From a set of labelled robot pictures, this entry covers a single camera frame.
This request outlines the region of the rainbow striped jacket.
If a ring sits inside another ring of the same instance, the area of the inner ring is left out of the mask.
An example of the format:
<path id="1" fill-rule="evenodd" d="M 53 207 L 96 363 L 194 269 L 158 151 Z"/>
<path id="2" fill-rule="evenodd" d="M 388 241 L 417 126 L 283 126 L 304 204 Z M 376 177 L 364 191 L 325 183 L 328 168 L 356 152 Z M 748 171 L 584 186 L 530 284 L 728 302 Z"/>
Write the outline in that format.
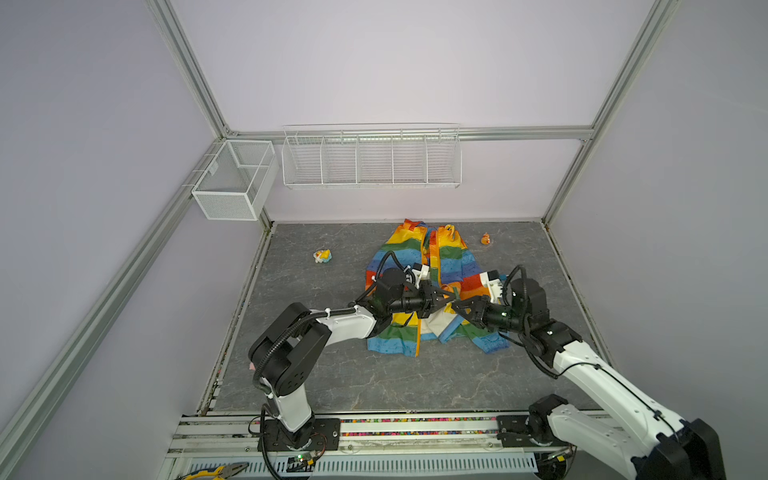
<path id="1" fill-rule="evenodd" d="M 366 284 L 381 271 L 401 264 L 430 267 L 433 285 L 452 289 L 460 300 L 481 294 L 480 274 L 486 272 L 453 225 L 431 227 L 406 220 L 376 252 L 366 269 Z M 420 318 L 416 314 L 396 313 L 392 325 L 367 341 L 370 351 L 416 357 L 421 344 L 429 340 L 445 343 L 465 337 L 486 354 L 504 350 L 510 342 L 497 333 L 472 325 L 457 315 L 450 305 Z"/>

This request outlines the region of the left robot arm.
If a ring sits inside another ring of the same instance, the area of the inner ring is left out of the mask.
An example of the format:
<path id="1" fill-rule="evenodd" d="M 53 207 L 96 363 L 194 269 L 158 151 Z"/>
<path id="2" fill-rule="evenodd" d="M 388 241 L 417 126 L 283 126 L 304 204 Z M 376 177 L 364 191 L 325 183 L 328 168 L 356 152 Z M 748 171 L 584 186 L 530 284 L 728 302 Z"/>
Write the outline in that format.
<path id="1" fill-rule="evenodd" d="M 455 293 L 432 283 L 428 268 L 416 270 L 387 252 L 366 289 L 347 307 L 287 306 L 248 351 L 253 384 L 264 393 L 264 413 L 271 417 L 260 434 L 271 434 L 290 449 L 309 446 L 316 416 L 304 384 L 324 349 L 373 338 L 392 325 L 396 314 L 427 318 L 456 299 Z"/>

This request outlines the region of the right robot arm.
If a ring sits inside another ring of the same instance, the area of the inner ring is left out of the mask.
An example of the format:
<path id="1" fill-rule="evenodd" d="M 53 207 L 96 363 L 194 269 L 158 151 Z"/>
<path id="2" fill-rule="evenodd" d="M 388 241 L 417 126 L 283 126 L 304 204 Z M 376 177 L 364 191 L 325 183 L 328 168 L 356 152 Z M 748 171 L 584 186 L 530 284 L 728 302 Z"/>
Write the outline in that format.
<path id="1" fill-rule="evenodd" d="M 701 419 L 686 420 L 632 384 L 565 323 L 554 319 L 545 290 L 518 265 L 500 300 L 476 295 L 452 304 L 479 328 L 517 336 L 533 364 L 579 387 L 617 422 L 612 427 L 552 394 L 529 408 L 528 430 L 545 445 L 566 442 L 626 479 L 723 479 L 719 436 Z"/>

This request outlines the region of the yellow white small toy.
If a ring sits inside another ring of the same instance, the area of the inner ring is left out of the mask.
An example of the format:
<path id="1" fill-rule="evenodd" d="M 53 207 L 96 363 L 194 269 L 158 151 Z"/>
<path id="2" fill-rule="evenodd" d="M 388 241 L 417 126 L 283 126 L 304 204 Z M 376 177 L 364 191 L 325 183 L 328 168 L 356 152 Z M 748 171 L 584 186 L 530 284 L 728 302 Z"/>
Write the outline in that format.
<path id="1" fill-rule="evenodd" d="M 313 253 L 313 258 L 317 264 L 326 264 L 332 260 L 332 252 L 330 249 L 317 250 Z"/>

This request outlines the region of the white mesh box basket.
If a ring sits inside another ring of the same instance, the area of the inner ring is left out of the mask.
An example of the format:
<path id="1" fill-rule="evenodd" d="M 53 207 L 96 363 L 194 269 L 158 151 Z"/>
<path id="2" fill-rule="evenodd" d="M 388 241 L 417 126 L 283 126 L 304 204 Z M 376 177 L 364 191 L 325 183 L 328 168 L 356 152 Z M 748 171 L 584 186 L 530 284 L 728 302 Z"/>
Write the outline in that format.
<path id="1" fill-rule="evenodd" d="M 225 140 L 192 194 L 208 220 L 259 221 L 278 170 L 272 142 Z"/>

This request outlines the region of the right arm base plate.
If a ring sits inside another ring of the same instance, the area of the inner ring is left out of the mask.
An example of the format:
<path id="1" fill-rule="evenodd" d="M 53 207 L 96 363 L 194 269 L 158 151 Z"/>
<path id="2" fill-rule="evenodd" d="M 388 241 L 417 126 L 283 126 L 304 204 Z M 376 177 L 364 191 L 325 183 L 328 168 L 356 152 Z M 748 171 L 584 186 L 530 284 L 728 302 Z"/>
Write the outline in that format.
<path id="1" fill-rule="evenodd" d="M 504 448 L 568 448 L 570 444 L 552 437 L 537 440 L 528 425 L 527 414 L 501 414 L 496 416 L 496 439 Z"/>

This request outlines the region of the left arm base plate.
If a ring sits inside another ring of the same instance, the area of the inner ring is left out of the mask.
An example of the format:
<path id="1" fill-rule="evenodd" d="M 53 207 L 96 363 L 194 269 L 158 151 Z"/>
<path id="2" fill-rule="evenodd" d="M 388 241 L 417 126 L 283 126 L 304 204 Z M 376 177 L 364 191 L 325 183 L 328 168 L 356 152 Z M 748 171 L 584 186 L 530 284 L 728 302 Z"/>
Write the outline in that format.
<path id="1" fill-rule="evenodd" d="M 336 451 L 340 439 L 340 418 L 312 418 L 296 432 L 290 432 L 279 420 L 267 419 L 262 428 L 258 449 L 262 450 L 266 446 L 268 452 Z"/>

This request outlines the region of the yellow handled pliers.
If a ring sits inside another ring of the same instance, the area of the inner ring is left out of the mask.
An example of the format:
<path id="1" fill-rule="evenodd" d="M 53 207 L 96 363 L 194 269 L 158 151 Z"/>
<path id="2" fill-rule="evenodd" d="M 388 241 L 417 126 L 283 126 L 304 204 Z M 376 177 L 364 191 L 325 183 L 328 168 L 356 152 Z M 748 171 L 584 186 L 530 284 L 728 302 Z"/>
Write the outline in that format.
<path id="1" fill-rule="evenodd" d="M 249 467 L 248 462 L 237 462 L 226 465 L 220 465 L 210 468 L 203 468 L 177 477 L 177 480 L 196 480 L 212 479 L 227 480 L 242 472 Z"/>

